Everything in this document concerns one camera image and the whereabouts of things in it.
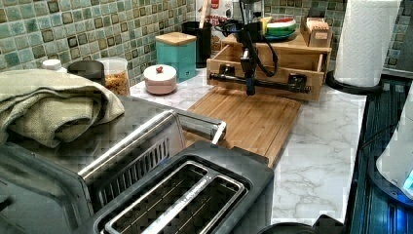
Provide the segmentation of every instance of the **wooden drawer organizer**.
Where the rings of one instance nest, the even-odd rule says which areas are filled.
[[[240,64],[240,57],[243,51],[242,45],[237,43],[232,35],[225,38],[222,44],[224,48],[214,58],[208,59],[206,62],[207,83],[226,89],[245,90],[245,85],[242,84],[208,79],[211,72],[219,73],[220,64],[235,66],[236,76],[244,77]],[[307,76],[307,86],[310,86],[312,90],[309,94],[295,94],[289,91],[256,87],[256,93],[311,101],[319,100],[321,86],[324,83],[326,71],[328,70],[331,48],[307,47],[299,31],[297,31],[295,38],[281,43],[272,43],[271,45],[279,57],[279,70],[275,77],[267,77],[257,66],[256,78],[286,84],[290,73],[300,73]],[[256,47],[258,56],[264,66],[274,71],[271,50],[267,44],[257,43]]]

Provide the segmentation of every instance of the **wooden drawer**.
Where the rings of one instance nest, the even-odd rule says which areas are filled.
[[[271,50],[268,47],[257,47],[258,56],[266,68],[274,71]],[[324,81],[326,62],[329,54],[317,50],[296,50],[294,48],[274,48],[279,58],[279,70],[274,77],[267,77],[257,66],[256,79],[273,82],[287,83],[290,73],[299,73],[307,76],[307,86],[311,87],[309,94],[296,94],[289,91],[256,87],[257,94],[272,94],[286,98],[317,101]],[[230,82],[219,82],[209,80],[209,74],[219,73],[221,64],[230,64],[236,68],[236,76],[244,77],[240,64],[240,57],[243,49],[240,44],[229,44],[224,47],[214,58],[206,62],[207,82],[213,86],[227,89],[245,90],[245,85]]]

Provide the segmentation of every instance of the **paper towel roll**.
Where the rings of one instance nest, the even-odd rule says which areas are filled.
[[[349,0],[334,77],[357,87],[379,84],[400,0]]]

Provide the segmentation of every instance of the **white countertop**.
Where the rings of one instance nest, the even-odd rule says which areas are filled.
[[[149,95],[144,82],[131,95],[188,109],[212,88],[206,73],[198,69],[168,96]],[[275,168],[273,223],[312,225],[323,214],[344,221],[365,100],[324,86],[319,102],[303,102]]]

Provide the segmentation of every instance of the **canister lid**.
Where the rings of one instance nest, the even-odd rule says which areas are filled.
[[[59,59],[48,59],[43,61],[42,66],[48,70],[59,70],[61,68],[61,62]]]
[[[105,75],[117,74],[128,70],[128,61],[124,58],[98,58],[104,66]]]
[[[96,60],[80,60],[67,66],[67,72],[105,85],[103,64]]]
[[[159,67],[162,67],[162,72],[157,71]],[[146,68],[143,76],[152,81],[165,81],[174,78],[176,76],[176,70],[172,66],[158,64]]]
[[[172,32],[160,36],[156,36],[155,39],[159,42],[163,42],[172,46],[182,46],[190,42],[197,40],[196,36],[187,35],[181,32]]]

